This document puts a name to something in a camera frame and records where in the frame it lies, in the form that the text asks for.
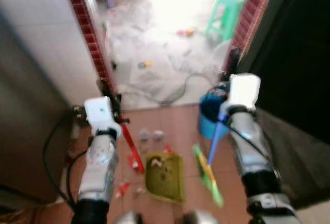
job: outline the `green dustpan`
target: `green dustpan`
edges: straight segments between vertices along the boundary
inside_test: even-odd
[[[152,160],[162,163],[161,167],[152,166]],[[177,154],[153,153],[146,159],[145,187],[159,200],[183,203],[184,177],[183,160]]]

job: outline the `green plastic stool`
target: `green plastic stool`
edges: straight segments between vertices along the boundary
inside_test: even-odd
[[[232,38],[235,26],[239,18],[245,0],[216,0],[205,35],[214,31],[222,37],[222,41]],[[220,7],[224,6],[222,15],[219,15]]]

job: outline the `broom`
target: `broom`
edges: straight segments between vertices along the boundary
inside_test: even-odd
[[[200,176],[202,178],[203,183],[211,191],[214,202],[219,207],[222,207],[223,198],[218,190],[217,182],[214,178],[211,167],[207,165],[206,158],[204,157],[200,147],[197,144],[195,144],[192,147],[192,150],[196,156],[197,163],[198,163],[199,170],[200,170]]]
[[[217,150],[219,140],[228,132],[228,128],[224,126],[221,122],[217,122],[216,129],[212,138],[212,145],[210,150],[210,155],[208,161],[204,157],[201,149],[197,144],[192,147],[192,150],[196,156],[197,163],[200,170],[200,175],[204,184],[211,191],[214,202],[219,206],[223,206],[223,198],[218,190],[215,176],[213,175],[211,164]]]

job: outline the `white tile wall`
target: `white tile wall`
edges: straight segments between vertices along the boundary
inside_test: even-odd
[[[0,11],[70,104],[100,95],[69,0],[0,0]]]

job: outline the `black cable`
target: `black cable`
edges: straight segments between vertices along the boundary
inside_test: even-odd
[[[229,128],[231,131],[233,131],[235,134],[237,134],[239,137],[244,139],[251,147],[253,147],[262,157],[264,157],[267,161],[269,161],[270,158],[268,158],[252,141],[244,137],[237,129],[227,125],[226,123],[222,122],[221,120],[218,120],[223,125],[225,125],[227,128]]]
[[[151,100],[151,101],[153,101],[153,102],[155,102],[155,103],[157,103],[161,106],[169,106],[169,105],[173,104],[175,101],[181,99],[185,95],[186,88],[187,88],[187,83],[188,83],[189,79],[192,78],[192,77],[196,77],[196,76],[203,77],[204,79],[206,79],[210,83],[210,85],[213,85],[212,81],[206,75],[204,75],[202,73],[192,73],[192,74],[188,75],[188,77],[186,77],[182,93],[179,96],[177,96],[173,99],[170,99],[170,100],[160,101],[160,100],[154,99],[153,97],[149,96],[148,93],[143,92],[143,90],[133,86],[132,84],[124,84],[124,85],[136,88],[137,90],[142,91],[142,92],[126,91],[126,92],[122,92],[121,94],[122,95],[125,95],[125,94],[127,94],[127,95],[139,95],[139,96],[145,97],[146,99]]]
[[[67,178],[65,180],[66,182],[66,186],[67,186],[67,194],[68,194],[68,198],[69,200],[74,204],[74,206],[76,205],[75,200],[73,199],[73,195],[71,192],[71,187],[70,187],[70,175],[71,175],[71,170],[72,167],[74,165],[74,163],[76,163],[76,161],[83,156],[84,154],[86,154],[87,150],[84,150],[83,152],[79,153],[76,157],[74,157],[74,159],[71,161],[71,163],[68,165],[67,167]]]
[[[48,164],[47,164],[47,160],[46,160],[46,152],[47,152],[47,148],[50,144],[50,141],[54,135],[54,133],[57,131],[57,129],[60,127],[61,123],[68,117],[67,114],[65,114],[56,124],[55,126],[53,127],[53,129],[51,130],[51,132],[49,133],[46,141],[45,141],[45,144],[43,146],[43,149],[42,149],[42,161],[43,161],[43,166],[45,167],[45,170],[46,170],[46,173],[47,173],[47,176],[48,176],[48,179],[50,181],[50,183],[52,184],[52,186],[54,187],[55,191],[57,192],[57,194],[59,194],[63,200],[67,203],[67,205],[72,209],[74,210],[74,203],[72,203],[68,198],[67,196],[65,195],[64,192],[61,191],[61,189],[56,185],[56,183],[54,182],[54,178],[53,178],[53,175],[48,167]]]

